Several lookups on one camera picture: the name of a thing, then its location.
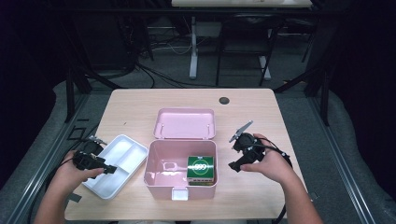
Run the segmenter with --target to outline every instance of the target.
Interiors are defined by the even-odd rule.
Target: green package
[[[187,164],[187,181],[191,185],[210,185],[213,183],[215,179],[213,157],[190,156]]]

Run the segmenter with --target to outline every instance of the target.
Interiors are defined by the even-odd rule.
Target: tray compartment
[[[102,199],[112,199],[146,160],[148,150],[126,135],[117,136],[98,155],[117,167],[114,174],[99,175],[83,183]]]

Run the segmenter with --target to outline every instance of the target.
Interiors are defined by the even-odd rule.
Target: green label
[[[189,182],[211,182],[214,180],[213,157],[189,157],[187,168]]]

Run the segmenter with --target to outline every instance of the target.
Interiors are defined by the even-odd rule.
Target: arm
[[[261,134],[253,135],[265,138]],[[262,140],[262,143],[271,146],[268,141]],[[241,170],[262,173],[280,184],[285,194],[289,223],[323,223],[305,191],[303,182],[279,153],[266,149],[265,157],[261,162],[244,164]]]
[[[80,171],[70,160],[73,158],[74,153],[74,151],[67,153],[64,157],[65,164],[58,168],[52,178],[35,216],[35,224],[64,223],[64,203],[68,195],[81,182],[104,171],[103,168]]]

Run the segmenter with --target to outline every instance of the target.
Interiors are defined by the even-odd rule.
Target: forearm
[[[287,183],[281,184],[281,186],[285,192],[286,211],[290,224],[322,223],[302,181],[297,175],[288,180]]]
[[[64,223],[64,203],[66,193],[60,193],[49,187],[35,216],[35,224]]]

